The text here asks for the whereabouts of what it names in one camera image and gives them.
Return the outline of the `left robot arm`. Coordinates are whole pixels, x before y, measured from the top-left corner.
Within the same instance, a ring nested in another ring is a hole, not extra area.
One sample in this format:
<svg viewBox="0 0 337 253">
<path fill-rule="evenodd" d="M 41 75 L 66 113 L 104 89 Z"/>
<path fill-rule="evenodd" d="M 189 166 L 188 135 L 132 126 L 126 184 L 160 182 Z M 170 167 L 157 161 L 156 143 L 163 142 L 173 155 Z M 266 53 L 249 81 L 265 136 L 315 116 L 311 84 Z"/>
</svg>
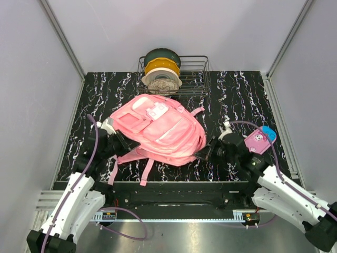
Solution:
<svg viewBox="0 0 337 253">
<path fill-rule="evenodd" d="M 109 134 L 98 129 L 88 138 L 76 159 L 68 185 L 51 216 L 39 228 L 31 230 L 27 244 L 31 252 L 75 252 L 77 241 L 95 213 L 114 203 L 112 185 L 99 176 L 108 158 L 128 154 L 140 143 L 117 130 Z"/>
</svg>

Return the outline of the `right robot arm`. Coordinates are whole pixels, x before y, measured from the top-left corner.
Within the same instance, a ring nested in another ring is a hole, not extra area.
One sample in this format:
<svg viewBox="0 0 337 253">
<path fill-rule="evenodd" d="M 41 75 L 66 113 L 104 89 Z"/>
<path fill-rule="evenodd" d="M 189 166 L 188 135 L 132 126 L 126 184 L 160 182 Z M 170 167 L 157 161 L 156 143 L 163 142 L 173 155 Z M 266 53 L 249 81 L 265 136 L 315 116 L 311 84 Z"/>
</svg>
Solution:
<svg viewBox="0 0 337 253">
<path fill-rule="evenodd" d="M 195 156 L 213 164 L 234 162 L 248 181 L 239 195 L 245 209 L 265 209 L 288 221 L 317 249 L 330 252 L 336 246 L 336 203 L 319 199 L 277 171 L 275 163 L 251 151 L 244 139 L 229 133 L 212 137 Z"/>
</svg>

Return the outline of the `pink student backpack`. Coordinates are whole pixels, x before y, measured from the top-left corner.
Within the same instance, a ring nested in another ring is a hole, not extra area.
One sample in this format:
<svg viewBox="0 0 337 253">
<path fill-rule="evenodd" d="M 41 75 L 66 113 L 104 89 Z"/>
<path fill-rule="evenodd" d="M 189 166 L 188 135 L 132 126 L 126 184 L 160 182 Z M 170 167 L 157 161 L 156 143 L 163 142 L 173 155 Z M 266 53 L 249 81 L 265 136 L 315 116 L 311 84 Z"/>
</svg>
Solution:
<svg viewBox="0 0 337 253">
<path fill-rule="evenodd" d="M 147 159 L 140 185 L 146 186 L 155 161 L 183 166 L 196 160 L 194 153 L 206 145 L 204 128 L 196 115 L 203 107 L 188 111 L 180 102 L 161 95 L 141 94 L 114 111 L 113 128 L 141 145 L 116 159 L 108 184 L 113 184 L 118 165 Z"/>
</svg>

